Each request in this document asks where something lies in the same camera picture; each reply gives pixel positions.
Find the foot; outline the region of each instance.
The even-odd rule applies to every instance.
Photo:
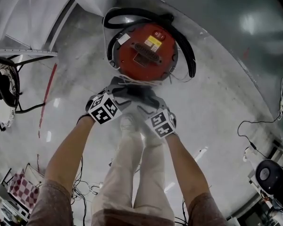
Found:
[[[131,114],[125,114],[121,118],[120,128],[122,133],[137,131],[134,117]]]

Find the white pants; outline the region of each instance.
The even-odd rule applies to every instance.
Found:
[[[141,162],[140,184],[132,206],[133,177]],[[92,214],[102,209],[126,210],[174,221],[166,198],[163,142],[158,138],[143,143],[140,132],[123,134],[117,156],[104,185],[92,202]]]

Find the shirt sleeve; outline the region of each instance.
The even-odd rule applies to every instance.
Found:
[[[226,226],[211,193],[197,196],[189,206],[189,226]]]
[[[72,226],[69,192],[60,184],[46,180],[27,226]]]

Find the brown shirt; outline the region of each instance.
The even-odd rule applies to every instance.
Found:
[[[201,194],[189,206],[189,226],[225,226],[211,194]],[[27,226],[73,226],[69,192],[60,184],[46,181]],[[155,216],[120,210],[102,210],[92,217],[92,226],[173,226]]]

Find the gray floor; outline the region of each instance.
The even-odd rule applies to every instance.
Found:
[[[237,127],[244,119],[270,119],[268,109],[259,92],[232,56],[207,32],[202,31],[190,20],[176,21],[184,26],[194,49],[197,72],[187,83],[175,79],[165,80],[155,88],[158,96],[165,99],[171,111],[177,116],[178,134],[182,142],[197,158],[210,190],[225,217],[240,208],[254,193],[247,175],[251,166],[242,161],[243,152],[249,146],[245,138],[237,136]],[[30,162],[42,170],[56,148],[75,126],[78,117],[84,113],[89,96],[107,86],[117,72],[104,60],[101,17],[89,14],[77,6],[62,29],[56,48],[58,58],[36,62],[23,67],[20,72],[20,98],[24,108],[41,103],[54,64],[54,74],[48,103],[38,136],[41,109],[16,115],[11,128],[0,132],[0,172],[12,167],[17,170]],[[174,74],[182,78],[187,72],[185,60],[180,52]],[[119,120],[107,125],[95,125],[84,151],[82,180],[99,183],[109,169],[120,139]],[[260,125],[244,125],[247,133],[262,153],[270,149],[270,128]],[[182,194],[167,147],[166,195],[178,217],[182,216]],[[139,175],[136,174],[135,185]],[[81,185],[87,193],[86,185]],[[92,201],[92,194],[87,196]],[[77,225],[83,219],[83,201],[73,205]],[[90,205],[86,222],[91,220]]]

